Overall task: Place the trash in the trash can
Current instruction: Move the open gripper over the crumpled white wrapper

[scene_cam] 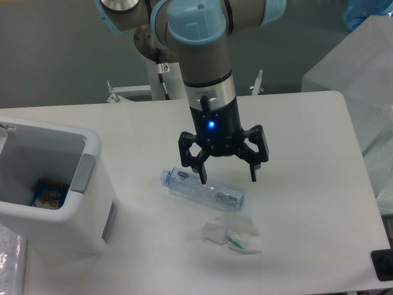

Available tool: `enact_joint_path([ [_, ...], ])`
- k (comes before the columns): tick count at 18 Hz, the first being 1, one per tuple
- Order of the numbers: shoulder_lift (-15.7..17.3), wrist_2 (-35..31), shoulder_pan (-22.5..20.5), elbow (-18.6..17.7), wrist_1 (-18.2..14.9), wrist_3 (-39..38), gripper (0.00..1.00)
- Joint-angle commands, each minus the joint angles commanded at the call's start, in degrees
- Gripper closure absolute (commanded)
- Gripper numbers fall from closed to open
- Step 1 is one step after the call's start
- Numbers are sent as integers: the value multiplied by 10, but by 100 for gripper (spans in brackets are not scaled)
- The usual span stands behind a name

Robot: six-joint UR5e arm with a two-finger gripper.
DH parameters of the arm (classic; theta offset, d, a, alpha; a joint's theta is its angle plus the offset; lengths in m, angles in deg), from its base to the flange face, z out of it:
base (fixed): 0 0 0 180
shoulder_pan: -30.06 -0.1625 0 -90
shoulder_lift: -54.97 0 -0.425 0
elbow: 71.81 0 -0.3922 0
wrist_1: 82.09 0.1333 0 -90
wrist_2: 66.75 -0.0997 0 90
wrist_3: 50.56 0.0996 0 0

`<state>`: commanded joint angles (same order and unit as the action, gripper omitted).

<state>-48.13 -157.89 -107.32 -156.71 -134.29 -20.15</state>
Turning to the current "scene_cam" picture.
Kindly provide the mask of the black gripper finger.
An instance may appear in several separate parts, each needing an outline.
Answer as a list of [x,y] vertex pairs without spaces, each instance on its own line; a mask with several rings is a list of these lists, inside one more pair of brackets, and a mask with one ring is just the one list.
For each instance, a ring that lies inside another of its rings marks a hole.
[[269,160],[269,148],[263,127],[255,125],[249,130],[241,129],[235,143],[235,155],[249,164],[251,181],[256,182],[256,171],[261,168],[261,163]]
[[197,143],[198,137],[189,132],[182,132],[178,140],[181,164],[183,167],[190,167],[195,173],[199,174],[202,184],[207,182],[207,174],[204,166],[208,159],[208,152],[201,149],[197,156],[193,156],[190,148]]

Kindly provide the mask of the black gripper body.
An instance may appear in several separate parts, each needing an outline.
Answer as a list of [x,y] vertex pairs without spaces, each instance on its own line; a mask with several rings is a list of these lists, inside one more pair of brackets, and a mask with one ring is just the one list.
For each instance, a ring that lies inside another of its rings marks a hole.
[[200,110],[190,109],[197,133],[195,142],[201,148],[197,156],[207,158],[236,155],[245,158],[245,135],[239,118],[237,99],[213,109],[209,99],[202,97],[199,105]]

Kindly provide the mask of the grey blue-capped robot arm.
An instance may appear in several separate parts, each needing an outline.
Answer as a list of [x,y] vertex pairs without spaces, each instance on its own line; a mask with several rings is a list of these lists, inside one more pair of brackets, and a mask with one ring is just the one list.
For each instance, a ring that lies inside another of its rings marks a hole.
[[209,157],[235,155],[255,173],[269,159],[263,127],[243,129],[239,117],[228,37],[282,17],[285,1],[97,1],[116,33],[149,25],[179,63],[195,133],[182,132],[181,164],[207,180]]

